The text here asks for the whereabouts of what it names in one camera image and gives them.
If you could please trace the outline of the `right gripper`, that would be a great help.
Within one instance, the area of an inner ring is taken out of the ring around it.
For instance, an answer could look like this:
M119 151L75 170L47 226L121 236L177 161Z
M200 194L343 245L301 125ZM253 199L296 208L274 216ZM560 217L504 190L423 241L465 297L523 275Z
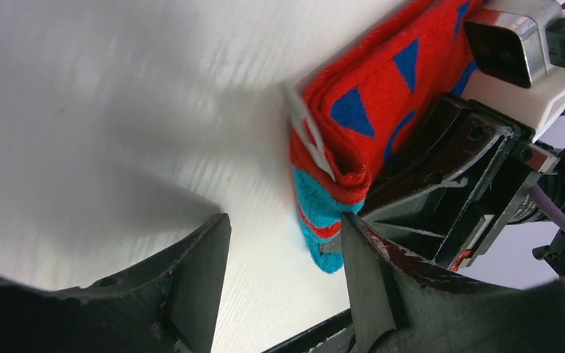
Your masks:
M360 216L384 238L455 271L523 214L529 189L558 161L531 128L444 95L376 177Z

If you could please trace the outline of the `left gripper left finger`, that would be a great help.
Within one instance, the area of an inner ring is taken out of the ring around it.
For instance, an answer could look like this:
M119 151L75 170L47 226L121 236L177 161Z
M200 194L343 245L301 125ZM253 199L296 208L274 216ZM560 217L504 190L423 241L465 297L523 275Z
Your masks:
M0 278L0 352L209 352L231 226L214 215L179 242L87 288Z

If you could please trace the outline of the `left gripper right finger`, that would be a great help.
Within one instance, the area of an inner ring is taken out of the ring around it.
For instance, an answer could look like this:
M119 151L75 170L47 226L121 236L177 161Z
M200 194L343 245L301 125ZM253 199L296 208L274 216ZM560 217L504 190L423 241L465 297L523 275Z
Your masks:
M565 352L565 279L492 285L425 260L355 214L341 225L359 352Z

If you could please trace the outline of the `red and teal patterned towel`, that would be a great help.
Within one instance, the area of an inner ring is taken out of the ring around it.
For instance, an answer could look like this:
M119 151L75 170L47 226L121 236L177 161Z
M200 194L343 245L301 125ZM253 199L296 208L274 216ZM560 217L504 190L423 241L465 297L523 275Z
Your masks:
M289 155L299 228L323 272L344 264L340 252L320 249L340 232L341 214L360 212L377 175L441 94L463 93L477 67L463 23L482 5L411 1L303 93Z

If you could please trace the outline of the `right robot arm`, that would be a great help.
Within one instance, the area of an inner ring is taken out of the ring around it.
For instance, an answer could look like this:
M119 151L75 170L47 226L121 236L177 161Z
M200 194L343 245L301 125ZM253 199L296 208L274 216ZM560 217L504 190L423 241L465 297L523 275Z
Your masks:
M565 214L565 147L534 141L530 127L447 93L389 157L360 216L383 237L457 271L504 227L547 220L530 197L533 186Z

